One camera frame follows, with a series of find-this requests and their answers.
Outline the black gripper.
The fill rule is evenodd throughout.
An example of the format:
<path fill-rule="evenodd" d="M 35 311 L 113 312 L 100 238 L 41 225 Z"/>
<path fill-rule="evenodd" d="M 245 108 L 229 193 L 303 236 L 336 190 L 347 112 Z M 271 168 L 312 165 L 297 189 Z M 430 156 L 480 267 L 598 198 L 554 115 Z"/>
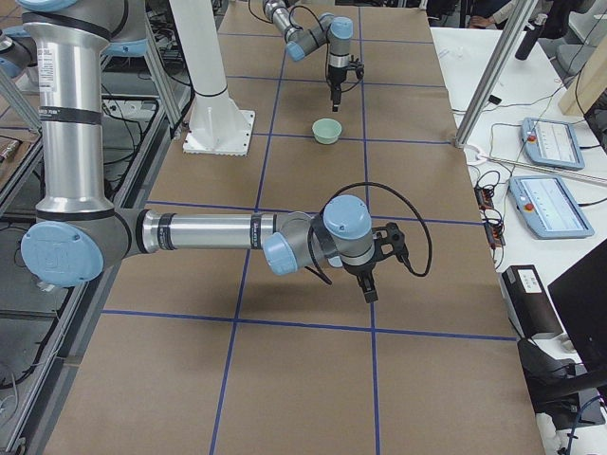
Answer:
<path fill-rule="evenodd" d="M 354 71 L 360 81 L 364 77 L 364 64 L 354 55 L 330 54 L 328 57 L 327 80 L 331 89 L 332 111 L 338 112 L 341 104 L 341 85 L 349 71 Z"/>
<path fill-rule="evenodd" d="M 377 289 L 373 277 L 373 269 L 378 262 L 384 260 L 381 250 L 376 251 L 364 264 L 349 264 L 343 261 L 343 268 L 357 278 L 359 288 L 366 302 L 377 301 Z"/>

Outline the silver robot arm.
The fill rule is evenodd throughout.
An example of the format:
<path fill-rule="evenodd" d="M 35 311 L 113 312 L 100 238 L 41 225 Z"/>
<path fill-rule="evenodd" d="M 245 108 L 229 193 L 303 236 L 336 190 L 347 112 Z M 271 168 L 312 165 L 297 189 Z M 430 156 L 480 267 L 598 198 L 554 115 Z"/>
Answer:
<path fill-rule="evenodd" d="M 266 20 L 283 35 L 285 50 L 293 62 L 302 61 L 316 50 L 326 47 L 325 81 L 330 89 L 332 111 L 338 112 L 342 94 L 351 90 L 343 89 L 350 72 L 354 72 L 359 83 L 364 77 L 364 63 L 351 52 L 354 23 L 348 17 L 327 12 L 320 16 L 312 13 L 316 25 L 304 28 L 294 18 L 297 6 L 289 6 L 285 1 L 263 1 Z"/>
<path fill-rule="evenodd" d="M 21 242 L 27 268 L 42 282 L 74 287 L 96 280 L 126 258 L 159 250 L 263 250 L 276 275 L 306 268 L 331 284 L 320 262 L 355 276 L 367 302 L 377 300 L 373 277 L 381 258 L 380 238 L 366 205 L 354 195 L 331 196 L 314 217 L 286 215 L 160 214 L 144 209 L 166 153 L 133 157 L 126 190 L 141 202 L 124 207 L 110 201 L 104 183 L 101 54 L 116 47 L 147 50 L 144 1 L 17 1 L 23 25 L 37 48 L 46 193 L 36 206 L 36 223 Z M 191 76 L 192 117 L 185 152 L 246 155 L 255 113 L 230 97 L 212 1 L 170 1 L 177 36 Z M 286 54 L 300 61 L 326 46 L 334 111 L 340 85 L 353 64 L 350 18 L 326 13 L 313 28 L 293 23 L 283 1 L 266 1 L 264 15 L 285 39 Z"/>

